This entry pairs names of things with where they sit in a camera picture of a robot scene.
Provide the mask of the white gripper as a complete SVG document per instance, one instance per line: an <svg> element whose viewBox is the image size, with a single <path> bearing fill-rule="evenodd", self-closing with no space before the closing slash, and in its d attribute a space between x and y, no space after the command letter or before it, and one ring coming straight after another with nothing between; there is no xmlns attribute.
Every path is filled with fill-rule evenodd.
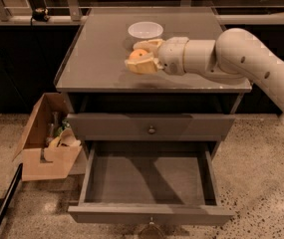
<svg viewBox="0 0 284 239"><path fill-rule="evenodd" d="M163 69L169 75L182 76L185 74L183 56L188 41L187 37L173 37L166 41L151 39L136 42L133 45L134 50L146 50L155 56L158 55L158 59L150 56L125 60L126 67L131 72L142 75L154 74Z"/></svg>

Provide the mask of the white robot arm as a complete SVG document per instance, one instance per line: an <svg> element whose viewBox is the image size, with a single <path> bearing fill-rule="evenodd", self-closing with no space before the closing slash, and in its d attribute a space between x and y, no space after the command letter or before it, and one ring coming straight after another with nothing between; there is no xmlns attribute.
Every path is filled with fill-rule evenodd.
<svg viewBox="0 0 284 239"><path fill-rule="evenodd" d="M125 60L135 74L197 74L211 81L247 78L284 113L284 61L250 32L232 28L215 40L172 37L133 45Z"/></svg>

